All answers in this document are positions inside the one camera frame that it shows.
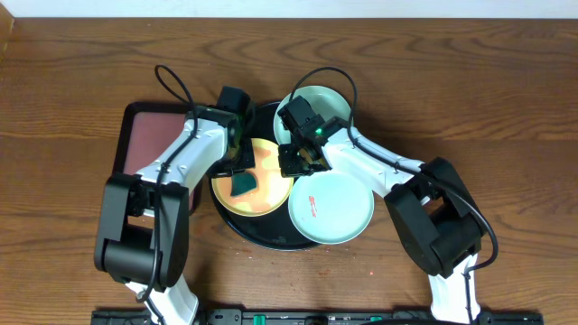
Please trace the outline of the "light blue plate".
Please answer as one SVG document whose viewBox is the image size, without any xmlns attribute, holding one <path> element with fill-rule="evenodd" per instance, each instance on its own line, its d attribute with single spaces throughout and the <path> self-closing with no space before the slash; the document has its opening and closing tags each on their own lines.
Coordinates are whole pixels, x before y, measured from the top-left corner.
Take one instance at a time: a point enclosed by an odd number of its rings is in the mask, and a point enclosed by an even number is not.
<svg viewBox="0 0 578 325">
<path fill-rule="evenodd" d="M 361 181 L 339 172 L 299 178 L 288 199 L 290 219 L 306 238 L 323 245 L 350 241 L 368 226 L 374 212 L 373 192 Z"/>
</svg>

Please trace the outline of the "yellow plate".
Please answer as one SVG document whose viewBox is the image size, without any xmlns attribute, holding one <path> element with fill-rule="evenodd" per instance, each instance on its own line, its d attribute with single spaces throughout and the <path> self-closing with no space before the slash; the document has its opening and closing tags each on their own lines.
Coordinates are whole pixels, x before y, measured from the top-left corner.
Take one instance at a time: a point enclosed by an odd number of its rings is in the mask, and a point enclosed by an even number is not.
<svg viewBox="0 0 578 325">
<path fill-rule="evenodd" d="M 244 217 L 263 216 L 278 208 L 289 196 L 293 178 L 281 175 L 278 145 L 271 141 L 252 138 L 255 167 L 246 170 L 256 177 L 257 188 L 246 194 L 231 197 L 231 177 L 211 180 L 218 200 L 227 209 Z"/>
</svg>

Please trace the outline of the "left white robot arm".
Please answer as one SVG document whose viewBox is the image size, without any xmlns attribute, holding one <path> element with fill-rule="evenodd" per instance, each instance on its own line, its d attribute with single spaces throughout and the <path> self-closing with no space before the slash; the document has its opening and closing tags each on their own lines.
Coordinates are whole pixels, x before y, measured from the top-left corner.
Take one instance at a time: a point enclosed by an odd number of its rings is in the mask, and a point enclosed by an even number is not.
<svg viewBox="0 0 578 325">
<path fill-rule="evenodd" d="M 215 107 L 193 109 L 182 132 L 135 174 L 105 185 L 94 264 L 123 283 L 157 324 L 191 324 L 199 300 L 182 275 L 189 249 L 191 191 L 207 172 L 231 176 L 254 167 L 241 141 L 244 119 Z"/>
</svg>

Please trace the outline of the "green yellow sponge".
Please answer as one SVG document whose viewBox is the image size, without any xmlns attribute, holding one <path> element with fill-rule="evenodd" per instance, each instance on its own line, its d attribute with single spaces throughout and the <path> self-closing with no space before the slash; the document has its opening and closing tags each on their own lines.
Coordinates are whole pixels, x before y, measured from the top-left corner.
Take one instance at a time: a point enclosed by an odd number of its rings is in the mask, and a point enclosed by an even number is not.
<svg viewBox="0 0 578 325">
<path fill-rule="evenodd" d="M 237 197 L 257 188 L 256 177 L 250 172 L 240 172 L 231 176 L 230 196 Z"/>
</svg>

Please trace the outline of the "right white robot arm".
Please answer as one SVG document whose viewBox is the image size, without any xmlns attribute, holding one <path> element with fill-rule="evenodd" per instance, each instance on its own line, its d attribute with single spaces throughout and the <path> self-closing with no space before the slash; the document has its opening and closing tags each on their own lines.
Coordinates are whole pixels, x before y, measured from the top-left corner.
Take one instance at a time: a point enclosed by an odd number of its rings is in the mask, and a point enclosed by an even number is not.
<svg viewBox="0 0 578 325">
<path fill-rule="evenodd" d="M 429 277 L 433 316 L 474 322 L 474 272 L 489 228 L 453 166 L 392 153 L 339 117 L 282 123 L 291 140 L 279 149 L 281 172 L 297 180 L 289 196 L 295 228 L 319 244 L 344 243 L 368 226 L 370 196 L 381 196 L 404 250 Z"/>
</svg>

